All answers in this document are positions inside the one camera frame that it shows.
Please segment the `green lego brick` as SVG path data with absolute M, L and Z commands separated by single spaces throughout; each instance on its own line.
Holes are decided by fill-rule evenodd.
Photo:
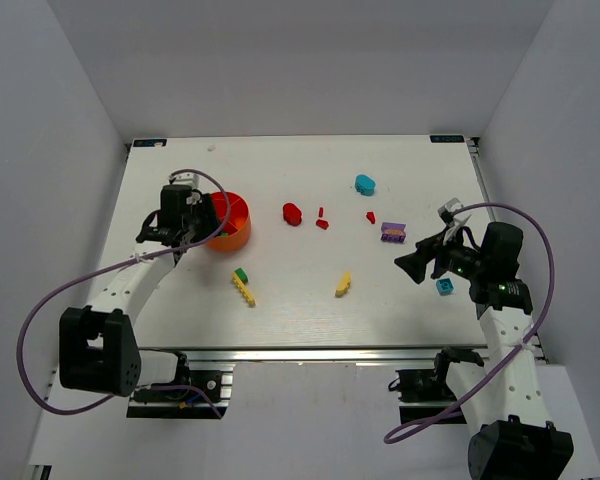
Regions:
M 246 272 L 242 268 L 236 269 L 234 271 L 234 273 L 240 279 L 241 282 L 243 282 L 244 284 L 248 283 L 248 276 L 247 276 Z

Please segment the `long yellow lego plate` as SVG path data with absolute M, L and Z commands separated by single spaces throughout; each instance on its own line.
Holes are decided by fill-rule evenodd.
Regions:
M 236 276 L 234 276 L 232 278 L 232 281 L 233 281 L 234 285 L 236 286 L 236 288 L 238 289 L 238 291 L 240 292 L 240 294 L 242 295 L 242 297 L 245 299 L 246 303 L 250 307 L 255 307 L 256 306 L 255 298 L 254 298 L 253 294 L 251 293 L 251 291 L 247 288 L 246 284 L 239 277 L 236 277 Z

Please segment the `red rounded lego brick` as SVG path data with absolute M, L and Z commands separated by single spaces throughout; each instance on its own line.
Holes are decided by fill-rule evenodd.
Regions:
M 283 219 L 291 226 L 299 226 L 302 223 L 302 211 L 291 202 L 285 203 L 282 207 Z

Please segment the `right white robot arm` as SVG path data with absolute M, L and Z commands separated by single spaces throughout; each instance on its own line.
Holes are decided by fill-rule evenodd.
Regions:
M 470 229 L 445 228 L 417 242 L 395 264 L 415 283 L 452 273 L 469 282 L 469 296 L 486 339 L 488 358 L 446 347 L 436 356 L 430 385 L 448 388 L 471 432 L 473 479 L 557 479 L 574 453 L 572 436 L 558 430 L 544 403 L 535 356 L 524 340 L 533 327 L 527 285 L 517 277 L 523 232 L 491 222 L 480 245 Z

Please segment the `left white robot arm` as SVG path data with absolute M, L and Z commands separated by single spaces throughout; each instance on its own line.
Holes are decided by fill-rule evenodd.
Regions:
M 219 233 L 210 194 L 190 185 L 162 188 L 160 208 L 144 220 L 132 264 L 83 308 L 69 308 L 59 322 L 60 383 L 68 389 L 127 397 L 138 387 L 171 384 L 184 357 L 141 351 L 134 324 L 161 280 L 184 254 L 183 247 Z

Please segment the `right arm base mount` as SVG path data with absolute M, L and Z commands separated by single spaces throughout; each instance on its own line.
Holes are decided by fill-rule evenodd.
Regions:
M 484 366 L 483 359 L 473 350 L 444 347 L 435 356 L 432 368 L 396 371 L 397 377 L 389 383 L 388 391 L 399 395 L 401 424 L 435 416 L 456 401 L 446 384 L 453 363 Z

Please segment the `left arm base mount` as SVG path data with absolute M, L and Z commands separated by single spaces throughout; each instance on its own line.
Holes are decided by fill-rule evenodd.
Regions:
M 174 380 L 141 387 L 129 399 L 129 419 L 220 420 L 228 409 L 233 385 L 233 368 L 229 363 L 196 359 L 178 352 Z

